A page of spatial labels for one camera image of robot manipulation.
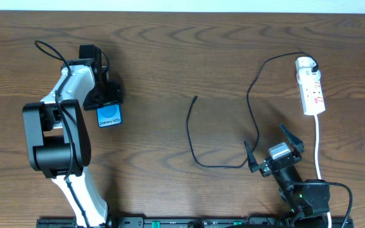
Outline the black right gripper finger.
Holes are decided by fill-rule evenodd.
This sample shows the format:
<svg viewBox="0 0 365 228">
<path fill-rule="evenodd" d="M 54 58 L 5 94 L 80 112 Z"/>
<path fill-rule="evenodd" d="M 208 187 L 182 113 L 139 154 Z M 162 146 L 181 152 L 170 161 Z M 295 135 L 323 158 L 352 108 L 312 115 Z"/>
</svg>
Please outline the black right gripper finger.
<svg viewBox="0 0 365 228">
<path fill-rule="evenodd" d="M 257 161 L 253 155 L 253 150 L 250 148 L 247 141 L 244 141 L 244 145 L 245 145 L 245 149 L 247 151 L 248 167 L 249 167 L 251 173 L 254 173 L 257 171 L 257 167 L 259 166 L 259 164 L 257 163 Z"/>
<path fill-rule="evenodd" d="M 281 130 L 283 131 L 284 135 L 286 136 L 290 146 L 296 151 L 297 153 L 304 152 L 304 143 L 301 139 L 297 136 L 292 134 L 282 123 L 280 124 Z"/>
</svg>

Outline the blue Galaxy smartphone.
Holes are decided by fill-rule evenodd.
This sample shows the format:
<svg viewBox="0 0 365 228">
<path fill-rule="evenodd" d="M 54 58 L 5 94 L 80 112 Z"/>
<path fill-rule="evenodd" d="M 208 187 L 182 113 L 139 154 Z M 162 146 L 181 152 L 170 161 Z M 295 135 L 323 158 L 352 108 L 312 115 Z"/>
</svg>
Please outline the blue Galaxy smartphone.
<svg viewBox="0 0 365 228">
<path fill-rule="evenodd" d="M 96 113 L 98 126 L 101 128 L 111 127 L 122 123 L 122 114 L 119 104 L 98 108 Z"/>
</svg>

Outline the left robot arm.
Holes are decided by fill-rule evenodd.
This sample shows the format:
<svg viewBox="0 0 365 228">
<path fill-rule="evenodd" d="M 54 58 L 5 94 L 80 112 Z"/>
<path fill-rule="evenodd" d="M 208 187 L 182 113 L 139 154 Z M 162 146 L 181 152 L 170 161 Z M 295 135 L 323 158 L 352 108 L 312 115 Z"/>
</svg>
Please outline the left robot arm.
<svg viewBox="0 0 365 228">
<path fill-rule="evenodd" d="M 37 227 L 117 227 L 108 203 L 89 169 L 92 147 L 83 113 L 95 111 L 98 126 L 122 123 L 122 88 L 109 79 L 107 55 L 94 44 L 81 45 L 66 60 L 54 47 L 46 54 L 62 61 L 61 77 L 51 92 L 22 110 L 30 166 L 63 192 L 74 218 L 40 218 Z"/>
</svg>

